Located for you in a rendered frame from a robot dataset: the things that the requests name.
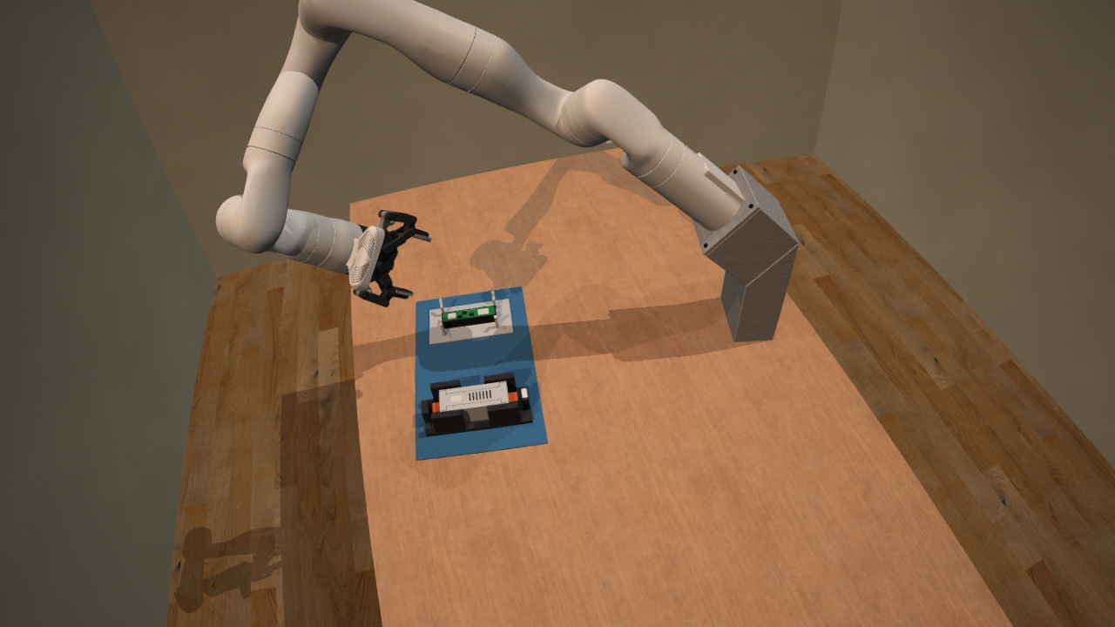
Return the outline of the grey rectangular cover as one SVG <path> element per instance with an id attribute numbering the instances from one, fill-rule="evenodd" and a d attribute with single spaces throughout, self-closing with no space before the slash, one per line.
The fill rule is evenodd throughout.
<path id="1" fill-rule="evenodd" d="M 450 388 L 439 390 L 439 402 L 443 409 L 462 409 L 463 421 L 489 419 L 487 406 L 510 402 L 507 382 L 489 382 L 469 386 L 468 388 Z"/>

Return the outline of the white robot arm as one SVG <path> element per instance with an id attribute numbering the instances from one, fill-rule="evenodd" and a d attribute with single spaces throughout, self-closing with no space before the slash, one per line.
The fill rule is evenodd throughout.
<path id="1" fill-rule="evenodd" d="M 216 226 L 227 245 L 349 273 L 353 290 L 368 288 L 385 230 L 363 232 L 345 219 L 287 209 L 321 85 L 352 32 L 391 46 L 435 79 L 518 112 L 573 145 L 612 139 L 630 174 L 709 231 L 727 226 L 745 201 L 712 160 L 686 147 L 613 81 L 562 89 L 535 75 L 503 39 L 414 0 L 300 0 L 298 12 L 287 61 L 248 139 L 246 190 L 220 204 Z"/>

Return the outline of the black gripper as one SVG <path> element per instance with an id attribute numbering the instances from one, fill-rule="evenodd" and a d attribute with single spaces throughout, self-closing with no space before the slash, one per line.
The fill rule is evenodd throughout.
<path id="1" fill-rule="evenodd" d="M 392 280 L 390 278 L 390 270 L 392 270 L 395 255 L 398 254 L 397 247 L 405 245 L 406 239 L 411 237 L 416 239 L 425 239 L 425 241 L 430 242 L 429 232 L 424 232 L 416 229 L 415 224 L 417 218 L 413 218 L 407 213 L 403 212 L 391 212 L 380 210 L 378 212 L 378 218 L 380 218 L 379 229 L 385 230 L 385 241 L 382 241 L 382 249 L 380 249 L 380 254 L 377 260 L 377 266 L 375 266 L 374 278 L 370 282 L 377 282 L 382 292 L 380 296 L 374 295 L 374 288 L 368 288 L 365 291 L 353 290 L 352 293 L 385 308 L 388 308 L 389 301 L 392 297 L 407 299 L 408 296 L 413 296 L 413 291 L 405 288 L 392 287 Z M 392 226 L 395 222 L 403 222 L 401 229 L 395 229 L 388 232 L 388 226 Z M 388 254 L 389 253 L 389 254 Z M 385 266 L 382 266 L 385 263 Z"/>

